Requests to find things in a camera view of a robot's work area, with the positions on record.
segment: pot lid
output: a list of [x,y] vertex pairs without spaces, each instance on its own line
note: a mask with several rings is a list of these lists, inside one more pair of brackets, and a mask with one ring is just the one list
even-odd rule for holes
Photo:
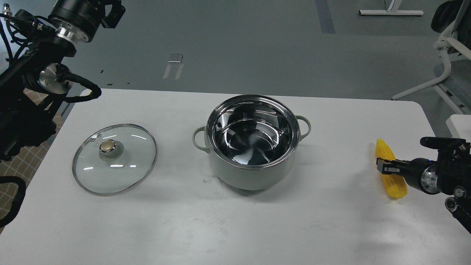
[[99,130],[79,147],[72,163],[78,184],[109,195],[142,180],[157,157],[154,137],[141,126],[117,124]]

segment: white table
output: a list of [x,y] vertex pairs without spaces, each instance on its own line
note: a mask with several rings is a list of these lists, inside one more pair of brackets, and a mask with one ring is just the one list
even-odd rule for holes
[[[0,235],[0,264],[470,263],[471,236],[445,195],[409,188],[391,200],[376,170],[380,137],[397,158],[436,159],[419,144],[433,132],[418,104],[276,96],[313,130],[285,179],[249,192],[221,183],[191,141],[231,96],[104,90],[76,104]],[[72,177],[74,153],[119,123],[154,135],[156,165],[125,193],[87,193]]]
[[471,141],[471,115],[453,114],[447,119],[447,126],[454,138]]

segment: pot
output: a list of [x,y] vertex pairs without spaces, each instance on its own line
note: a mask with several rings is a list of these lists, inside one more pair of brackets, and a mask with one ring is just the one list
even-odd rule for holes
[[[298,120],[308,125],[300,133]],[[205,146],[195,141],[204,132]],[[283,103],[260,95],[241,95],[217,106],[206,126],[193,133],[196,148],[209,154],[215,174],[243,190],[262,190],[280,182],[291,170],[299,141],[311,132],[303,116]]]

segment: corn cob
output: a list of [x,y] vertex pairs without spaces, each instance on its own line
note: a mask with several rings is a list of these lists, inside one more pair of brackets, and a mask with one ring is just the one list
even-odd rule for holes
[[[383,139],[376,141],[376,157],[387,160],[396,160],[389,146]],[[391,174],[381,174],[386,193],[392,198],[402,198],[407,194],[407,185],[403,177]]]

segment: white chair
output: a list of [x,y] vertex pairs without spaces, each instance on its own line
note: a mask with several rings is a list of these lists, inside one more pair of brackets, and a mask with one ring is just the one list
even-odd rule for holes
[[[460,12],[465,14],[466,10],[462,9],[468,9],[471,7],[470,5],[471,1],[465,1],[463,5],[461,6]],[[409,94],[415,93],[419,90],[422,90],[424,88],[439,84],[443,82],[445,79],[447,79],[450,76],[451,73],[451,60],[450,56],[448,54],[449,48],[454,48],[456,51],[460,52],[463,56],[465,56],[467,59],[471,60],[471,50],[467,48],[465,45],[463,45],[461,42],[459,42],[455,37],[453,37],[454,34],[454,29],[456,28],[455,25],[456,20],[452,22],[443,32],[440,34],[438,40],[433,43],[433,48],[437,49],[439,51],[439,57],[442,60],[443,63],[443,73],[441,76],[432,79],[428,82],[425,82],[423,84],[420,84],[416,87],[413,87],[411,89],[408,89],[404,92],[401,92],[397,95],[394,95],[392,97],[392,100],[396,100],[399,98],[402,98],[404,96],[407,96]],[[463,111],[461,110],[461,107],[457,105],[453,100],[450,99],[449,94],[447,94],[445,91],[443,91],[440,87],[434,86],[434,90],[443,98],[443,100],[458,114],[463,114]]]

